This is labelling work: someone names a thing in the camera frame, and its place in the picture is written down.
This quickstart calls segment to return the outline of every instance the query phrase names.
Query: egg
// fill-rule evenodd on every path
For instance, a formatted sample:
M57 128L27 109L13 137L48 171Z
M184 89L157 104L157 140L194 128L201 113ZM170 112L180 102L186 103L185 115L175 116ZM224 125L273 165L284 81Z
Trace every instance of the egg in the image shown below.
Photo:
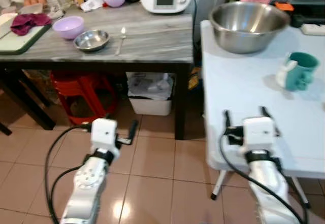
M29 6L30 5L30 0L25 0L24 1L24 6Z
M42 3L43 6L46 5L47 1L46 0L38 0L39 3Z
M37 4L38 2L37 2L37 0L30 0L30 3L31 3L32 5L34 5L34 4Z

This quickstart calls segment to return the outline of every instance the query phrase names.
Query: trash can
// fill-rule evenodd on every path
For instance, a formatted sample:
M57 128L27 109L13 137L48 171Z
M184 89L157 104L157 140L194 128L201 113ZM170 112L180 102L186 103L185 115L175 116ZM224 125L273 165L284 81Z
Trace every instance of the trash can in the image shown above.
M172 107L173 78L167 73L127 74L128 98L137 114L167 116Z

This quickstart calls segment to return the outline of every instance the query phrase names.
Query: red stool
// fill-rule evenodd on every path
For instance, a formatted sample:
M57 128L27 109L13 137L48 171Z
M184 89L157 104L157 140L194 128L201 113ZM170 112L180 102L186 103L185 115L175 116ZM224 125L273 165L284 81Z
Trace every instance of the red stool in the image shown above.
M117 97L113 87L104 75L52 71L50 77L57 96L73 124L92 122L97 118L104 117L107 113L111 114L115 111ZM99 88L108 90L112 96L112 103L107 109L103 108L95 92L95 89ZM70 107L73 101L75 101L74 98L78 95L84 97L95 116L87 118L73 116Z

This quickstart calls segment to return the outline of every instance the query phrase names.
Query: metal mixing bowl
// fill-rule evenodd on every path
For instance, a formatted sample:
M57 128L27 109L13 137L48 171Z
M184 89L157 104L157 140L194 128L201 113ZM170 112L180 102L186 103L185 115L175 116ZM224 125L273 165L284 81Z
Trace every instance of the metal mixing bowl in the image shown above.
M91 30L76 37L74 44L79 50L91 52L103 49L107 45L109 39L110 36L105 31Z
M250 2L220 5L211 11L209 19L219 46L233 53L265 49L290 22L290 17L276 7Z

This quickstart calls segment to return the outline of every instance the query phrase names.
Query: purple cloth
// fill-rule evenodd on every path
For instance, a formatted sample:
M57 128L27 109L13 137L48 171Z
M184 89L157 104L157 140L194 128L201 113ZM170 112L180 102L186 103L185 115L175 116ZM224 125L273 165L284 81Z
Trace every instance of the purple cloth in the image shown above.
M11 25L11 31L19 36L28 34L29 30L35 26L50 24L51 19L44 13L21 14L15 17Z

